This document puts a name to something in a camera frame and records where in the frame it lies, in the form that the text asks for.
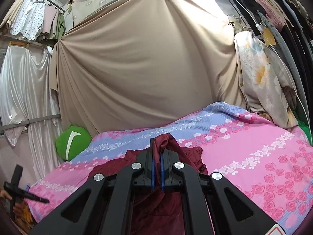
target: price tag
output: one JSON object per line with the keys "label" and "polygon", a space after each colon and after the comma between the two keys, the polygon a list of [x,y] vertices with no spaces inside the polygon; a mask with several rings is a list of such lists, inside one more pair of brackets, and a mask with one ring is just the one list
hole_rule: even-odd
{"label": "price tag", "polygon": [[265,41],[265,45],[266,46],[274,46],[276,45],[276,41],[275,38],[273,36],[273,34],[271,33],[271,31],[268,28],[264,28],[263,29],[263,39]]}

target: metal bolt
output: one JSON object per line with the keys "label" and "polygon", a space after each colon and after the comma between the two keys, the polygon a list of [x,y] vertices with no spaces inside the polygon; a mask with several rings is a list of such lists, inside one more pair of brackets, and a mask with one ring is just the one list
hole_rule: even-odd
{"label": "metal bolt", "polygon": [[222,178],[222,174],[218,173],[218,172],[214,172],[212,174],[212,178],[215,179],[215,180],[220,180]]}
{"label": "metal bolt", "polygon": [[174,163],[174,167],[176,169],[182,169],[182,168],[185,167],[185,165],[183,163],[181,163],[181,162],[177,162],[177,163]]}
{"label": "metal bolt", "polygon": [[103,179],[104,179],[104,175],[101,174],[101,173],[98,173],[98,174],[94,175],[94,180],[95,181],[101,181]]}
{"label": "metal bolt", "polygon": [[133,163],[133,164],[131,165],[131,167],[132,167],[133,169],[140,169],[140,168],[141,168],[141,164],[140,164],[140,163]]}

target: white cable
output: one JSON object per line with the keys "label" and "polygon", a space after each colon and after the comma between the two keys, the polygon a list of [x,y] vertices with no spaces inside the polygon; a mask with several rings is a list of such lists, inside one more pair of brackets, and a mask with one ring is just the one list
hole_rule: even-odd
{"label": "white cable", "polygon": [[[251,16],[251,18],[252,18],[253,21],[255,22],[255,26],[257,27],[257,29],[258,29],[261,33],[263,33],[263,30],[262,30],[261,26],[255,21],[254,17],[251,15],[250,11],[248,11],[248,10],[246,9],[246,7],[243,6],[238,0],[236,0],[236,1],[237,1],[237,3],[239,3],[239,4],[248,12],[248,14]],[[280,61],[282,62],[282,64],[285,66],[285,69],[286,69],[287,72],[288,72],[289,69],[287,68],[287,66],[285,65],[285,63],[284,63],[283,60],[281,59],[281,57],[278,55],[278,53],[277,53],[276,50],[274,49],[273,45],[269,42],[268,39],[267,39],[267,41],[268,41],[268,43],[271,45],[271,48],[272,48],[273,51],[276,53],[276,55],[278,56],[278,58],[280,59]],[[300,104],[301,104],[301,106],[302,106],[302,108],[303,108],[304,114],[306,115],[306,120],[307,120],[308,125],[309,125],[310,142],[311,142],[311,145],[312,145],[311,125],[310,125],[310,121],[309,121],[309,118],[308,118],[308,114],[306,113],[306,110],[305,110],[305,108],[304,108],[304,106],[303,106],[303,104],[302,104],[302,102],[301,102],[301,100],[300,100],[300,98],[299,98],[299,96],[298,96],[297,88],[296,88],[296,86],[293,84],[294,81],[291,79],[289,73],[288,73],[288,76],[289,76],[289,79],[290,79],[290,81],[291,81],[291,83],[292,83],[293,88],[295,89],[296,97],[298,98],[298,100],[299,100],[299,102],[300,102]]]}

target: clothespin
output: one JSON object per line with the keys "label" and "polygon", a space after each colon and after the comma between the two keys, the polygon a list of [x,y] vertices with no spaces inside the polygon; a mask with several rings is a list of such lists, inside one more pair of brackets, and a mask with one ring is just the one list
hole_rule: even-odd
{"label": "clothespin", "polygon": [[69,0],[69,2],[68,2],[68,4],[69,4],[69,6],[68,6],[68,14],[70,14],[71,11],[72,11],[72,1],[73,0]]}

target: person's hand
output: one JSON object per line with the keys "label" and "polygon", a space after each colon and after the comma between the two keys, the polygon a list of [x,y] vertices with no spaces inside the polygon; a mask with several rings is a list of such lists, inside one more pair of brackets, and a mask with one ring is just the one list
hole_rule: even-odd
{"label": "person's hand", "polygon": [[8,192],[7,192],[6,190],[1,190],[1,189],[0,189],[0,197],[1,197],[1,198],[5,198],[5,199],[12,200],[11,195],[8,194]]}
{"label": "person's hand", "polygon": [[21,218],[23,215],[23,209],[26,207],[26,203],[15,203],[15,206],[13,207],[13,212],[16,215],[17,218]]}

